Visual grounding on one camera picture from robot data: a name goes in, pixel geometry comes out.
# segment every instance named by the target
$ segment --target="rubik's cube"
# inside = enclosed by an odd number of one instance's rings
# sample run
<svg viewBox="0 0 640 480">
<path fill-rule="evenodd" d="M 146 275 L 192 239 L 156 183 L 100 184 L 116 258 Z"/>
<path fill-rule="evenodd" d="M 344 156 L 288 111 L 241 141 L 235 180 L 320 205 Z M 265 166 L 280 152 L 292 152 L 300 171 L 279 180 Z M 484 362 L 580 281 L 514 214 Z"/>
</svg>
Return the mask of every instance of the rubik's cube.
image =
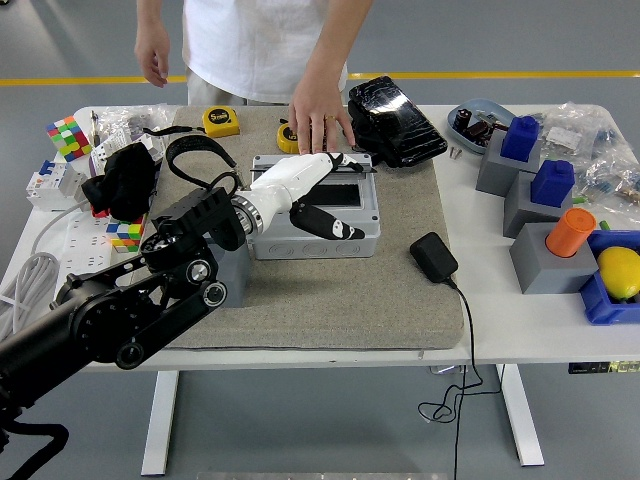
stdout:
<svg viewBox="0 0 640 480">
<path fill-rule="evenodd" d="M 145 213 L 135 222 L 124 222 L 111 219 L 107 225 L 107 237 L 111 245 L 118 253 L 137 252 L 144 233 L 144 225 L 147 221 Z"/>
<path fill-rule="evenodd" d="M 91 151 L 91 145 L 73 116 L 47 125 L 49 138 L 67 162 Z"/>
</svg>

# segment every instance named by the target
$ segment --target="gray floor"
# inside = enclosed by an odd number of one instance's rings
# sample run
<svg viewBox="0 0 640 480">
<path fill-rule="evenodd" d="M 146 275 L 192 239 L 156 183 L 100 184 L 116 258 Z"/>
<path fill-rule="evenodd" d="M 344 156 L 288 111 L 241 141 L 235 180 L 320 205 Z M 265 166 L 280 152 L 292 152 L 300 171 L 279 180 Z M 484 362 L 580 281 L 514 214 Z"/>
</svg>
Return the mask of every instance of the gray floor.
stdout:
<svg viewBox="0 0 640 480">
<path fill-rule="evenodd" d="M 181 2 L 165 2 L 182 74 Z M 352 72 L 640 69 L 640 8 L 614 0 L 425 2 L 378 0 L 350 58 Z M 0 7 L 0 79 L 138 75 L 130 0 L 13 0 Z M 638 79 L 398 81 L 420 104 L 592 103 L 607 108 L 640 145 Z M 0 87 L 0 271 L 31 205 L 24 187 L 53 155 L 44 126 L 86 105 L 182 104 L 184 84 Z M 481 369 L 496 387 L 491 367 Z M 570 376 L 566 365 L 526 365 L 523 381 L 547 465 L 519 466 L 499 396 L 465 401 L 461 479 L 640 477 L 640 376 Z M 21 418 L 65 424 L 67 448 L 34 478 L 137 478 L 155 376 L 79 374 Z M 445 472 L 453 425 L 427 424 L 422 400 L 448 377 L 423 368 L 186 372 L 166 475 L 202 471 Z M 41 439 L 12 437 L 0 456 L 8 476 Z"/>
</svg>

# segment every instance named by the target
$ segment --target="white power strip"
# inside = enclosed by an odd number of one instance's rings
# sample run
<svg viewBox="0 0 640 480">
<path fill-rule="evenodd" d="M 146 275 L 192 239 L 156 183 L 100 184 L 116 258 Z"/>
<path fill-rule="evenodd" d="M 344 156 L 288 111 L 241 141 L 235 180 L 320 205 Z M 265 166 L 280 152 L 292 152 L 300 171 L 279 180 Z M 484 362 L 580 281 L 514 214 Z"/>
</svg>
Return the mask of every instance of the white power strip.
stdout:
<svg viewBox="0 0 640 480">
<path fill-rule="evenodd" d="M 111 265 L 113 247 L 106 234 L 108 224 L 109 217 L 94 218 L 90 212 L 69 215 L 55 292 L 69 273 L 94 273 Z"/>
</svg>

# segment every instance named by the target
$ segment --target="blue tray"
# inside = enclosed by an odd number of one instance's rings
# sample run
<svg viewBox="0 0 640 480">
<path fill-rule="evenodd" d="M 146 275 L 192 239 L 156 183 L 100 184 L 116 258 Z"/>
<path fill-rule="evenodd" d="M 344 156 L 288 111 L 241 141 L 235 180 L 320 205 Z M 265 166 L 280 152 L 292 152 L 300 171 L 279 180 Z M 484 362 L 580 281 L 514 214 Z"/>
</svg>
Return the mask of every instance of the blue tray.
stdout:
<svg viewBox="0 0 640 480">
<path fill-rule="evenodd" d="M 607 247 L 637 248 L 640 245 L 638 230 L 596 230 L 589 238 L 589 247 L 594 256 Z M 617 303 L 611 300 L 600 276 L 596 272 L 580 289 L 585 306 L 585 315 L 592 325 L 614 323 L 640 323 L 640 304 Z"/>
<path fill-rule="evenodd" d="M 511 125 L 511 121 L 515 117 L 513 113 L 504 108 L 501 105 L 498 105 L 491 100 L 486 100 L 484 98 L 475 98 L 473 100 L 468 100 L 464 102 L 462 105 L 457 106 L 453 110 L 449 112 L 447 116 L 447 125 L 449 127 L 449 133 L 453 135 L 456 141 L 460 142 L 462 145 L 467 147 L 474 153 L 479 155 L 484 155 L 484 151 L 486 147 L 482 145 L 478 145 L 477 143 L 472 142 L 468 138 L 465 138 L 461 133 L 457 132 L 453 128 L 453 122 L 456 119 L 456 114 L 458 110 L 466 109 L 471 112 L 471 120 L 469 121 L 469 125 L 473 125 L 477 123 L 480 119 L 478 118 L 478 113 L 484 113 L 485 115 L 491 115 L 499 120 L 503 125 L 509 126 Z"/>
</svg>

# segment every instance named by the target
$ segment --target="black case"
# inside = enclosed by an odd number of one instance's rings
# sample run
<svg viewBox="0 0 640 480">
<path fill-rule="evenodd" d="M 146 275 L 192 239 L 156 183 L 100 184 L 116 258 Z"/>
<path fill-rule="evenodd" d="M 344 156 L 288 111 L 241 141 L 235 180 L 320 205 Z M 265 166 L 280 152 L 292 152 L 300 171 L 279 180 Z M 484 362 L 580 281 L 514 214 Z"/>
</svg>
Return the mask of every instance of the black case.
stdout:
<svg viewBox="0 0 640 480">
<path fill-rule="evenodd" d="M 353 87 L 347 106 L 356 142 L 374 164 L 410 167 L 447 150 L 447 141 L 387 76 Z"/>
</svg>

